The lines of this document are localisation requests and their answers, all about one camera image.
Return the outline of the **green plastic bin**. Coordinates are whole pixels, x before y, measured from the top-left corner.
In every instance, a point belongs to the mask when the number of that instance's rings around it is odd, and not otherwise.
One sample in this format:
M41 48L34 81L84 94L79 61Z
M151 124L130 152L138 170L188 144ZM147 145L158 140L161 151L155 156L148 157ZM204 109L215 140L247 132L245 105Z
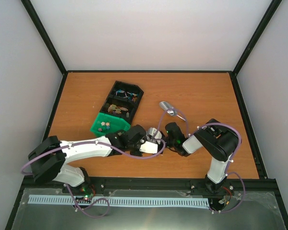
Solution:
M119 130L128 131L130 127L131 125L122 118L105 113L98 113L90 131L94 133L96 137L100 137Z

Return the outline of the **black plastic bin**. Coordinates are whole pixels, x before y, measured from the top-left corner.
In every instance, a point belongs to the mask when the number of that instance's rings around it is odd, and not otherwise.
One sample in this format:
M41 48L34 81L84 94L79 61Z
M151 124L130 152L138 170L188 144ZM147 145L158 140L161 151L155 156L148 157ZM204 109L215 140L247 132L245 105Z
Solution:
M143 95L144 91L138 85L115 81L100 112L131 124Z

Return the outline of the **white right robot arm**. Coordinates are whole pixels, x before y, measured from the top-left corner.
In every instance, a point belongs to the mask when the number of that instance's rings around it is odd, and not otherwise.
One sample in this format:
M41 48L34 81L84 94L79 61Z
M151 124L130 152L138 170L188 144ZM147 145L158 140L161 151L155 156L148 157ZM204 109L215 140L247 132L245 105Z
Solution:
M233 157L241 146L240 133L233 127L210 119L205 125L189 137L183 135L175 123L165 126L167 147L183 157L190 156L201 148L205 148L212 160L205 176L205 188L208 193L216 194L228 177L228 168Z

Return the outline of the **metal scoop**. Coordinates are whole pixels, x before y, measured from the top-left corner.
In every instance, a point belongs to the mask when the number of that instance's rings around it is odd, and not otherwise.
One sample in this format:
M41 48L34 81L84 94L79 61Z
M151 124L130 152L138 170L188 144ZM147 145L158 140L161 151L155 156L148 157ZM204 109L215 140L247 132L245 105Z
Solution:
M174 107L173 107L170 103L168 103L168 102L166 102L166 101L161 101L161 102L159 103L159 106L160 106L164 111L166 111L170 116L172 116L172 117L178 117L178 118L180 118L181 120L186 121L185 118L183 118L182 116L180 116L180 115L178 114L178 112L177 112L176 110L174 110Z

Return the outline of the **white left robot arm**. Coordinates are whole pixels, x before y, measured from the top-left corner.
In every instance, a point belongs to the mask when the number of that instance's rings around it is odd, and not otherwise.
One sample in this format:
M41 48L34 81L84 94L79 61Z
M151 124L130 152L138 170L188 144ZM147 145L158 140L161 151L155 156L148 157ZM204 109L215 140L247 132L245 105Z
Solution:
M46 138L29 155L34 182L45 184L51 181L61 182L85 193L90 188L90 180L84 168L72 167L70 162L92 157L118 155L120 151L129 151L133 156L142 156L150 149L146 131L140 125L128 131L117 131L84 141L60 141L57 136Z

